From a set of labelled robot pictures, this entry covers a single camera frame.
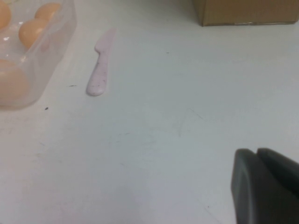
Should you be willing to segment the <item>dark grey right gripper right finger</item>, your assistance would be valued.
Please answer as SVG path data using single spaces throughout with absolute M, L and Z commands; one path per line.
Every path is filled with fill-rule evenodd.
M 298 163 L 269 148 L 259 148 L 257 156 L 285 189 L 299 193 Z

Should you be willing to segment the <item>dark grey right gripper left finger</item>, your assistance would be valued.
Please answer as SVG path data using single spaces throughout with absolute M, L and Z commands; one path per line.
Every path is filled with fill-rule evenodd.
M 297 224 L 299 194 L 285 189 L 249 149 L 235 152 L 231 192 L 238 224 Z

